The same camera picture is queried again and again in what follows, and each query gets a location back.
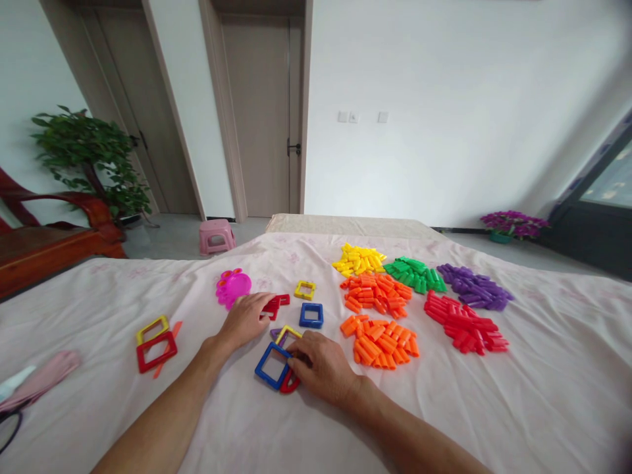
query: pile of purple blocks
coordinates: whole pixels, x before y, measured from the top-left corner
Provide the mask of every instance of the pile of purple blocks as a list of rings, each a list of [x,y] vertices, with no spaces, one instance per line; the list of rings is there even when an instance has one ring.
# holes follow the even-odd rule
[[[451,264],[439,265],[436,268],[443,275],[446,283],[458,293],[459,300],[470,307],[502,311],[514,295],[498,286],[486,275],[474,275],[467,267],[453,267]]]

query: wooden chair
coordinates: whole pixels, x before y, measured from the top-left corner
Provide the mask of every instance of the wooden chair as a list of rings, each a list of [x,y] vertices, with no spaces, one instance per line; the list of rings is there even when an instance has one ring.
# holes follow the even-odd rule
[[[4,298],[91,255],[127,258],[123,233],[114,225],[108,207],[80,192],[35,194],[0,169],[0,199],[24,225],[11,228],[0,218],[0,298]],[[59,199],[81,208],[90,228],[67,222],[45,226],[23,206],[24,201]]]

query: blue square frame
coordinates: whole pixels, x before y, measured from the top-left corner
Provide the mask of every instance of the blue square frame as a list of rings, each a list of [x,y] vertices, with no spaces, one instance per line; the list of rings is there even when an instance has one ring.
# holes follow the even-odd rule
[[[279,388],[281,388],[281,385],[283,385],[283,379],[285,379],[285,376],[290,370],[290,366],[287,363],[285,364],[285,367],[283,367],[283,372],[281,372],[281,376],[278,378],[277,381],[274,380],[272,377],[270,377],[268,374],[266,374],[266,372],[263,371],[263,365],[268,360],[268,357],[270,356],[270,353],[273,350],[277,351],[279,354],[281,354],[284,357],[287,357],[288,359],[292,357],[292,354],[287,352],[284,348],[282,348],[281,346],[277,346],[274,342],[271,342],[268,348],[263,353],[263,357],[257,364],[257,368],[255,369],[255,374],[259,375],[259,377],[265,380],[269,386],[271,386],[275,390],[278,390]]]
[[[318,319],[305,319],[306,311],[315,311],[316,314],[318,314]],[[299,326],[320,329],[323,327],[324,322],[323,305],[320,303],[303,303],[301,307],[301,319],[298,321]]]

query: gray tile floor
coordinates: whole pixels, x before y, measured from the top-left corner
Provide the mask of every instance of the gray tile floor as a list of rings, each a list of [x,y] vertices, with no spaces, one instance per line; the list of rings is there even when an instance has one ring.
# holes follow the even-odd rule
[[[128,232],[123,244],[129,258],[133,259],[210,259],[199,254],[199,217],[195,215],[161,214],[151,219],[160,228],[137,224]],[[237,245],[244,244],[265,232],[270,219],[248,217],[242,224],[231,224]],[[564,257],[552,250],[528,241],[515,240],[507,245],[491,242],[482,234],[446,234],[453,241],[497,258],[539,270],[564,273],[581,273],[609,277],[610,275],[583,263]]]
[[[127,242],[123,248],[129,258],[202,260],[218,255],[204,257],[199,254],[198,216],[160,214],[150,217],[150,220],[160,228],[137,224],[127,231]],[[237,245],[262,235],[268,222],[270,219],[265,217],[248,217],[242,224],[231,224]]]

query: purple flower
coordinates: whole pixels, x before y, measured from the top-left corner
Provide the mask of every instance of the purple flower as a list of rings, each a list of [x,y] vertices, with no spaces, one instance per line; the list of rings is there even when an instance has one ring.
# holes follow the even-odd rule
[[[544,219],[531,217],[518,211],[495,212],[481,217],[487,228],[508,236],[537,237],[542,227],[550,224]]]

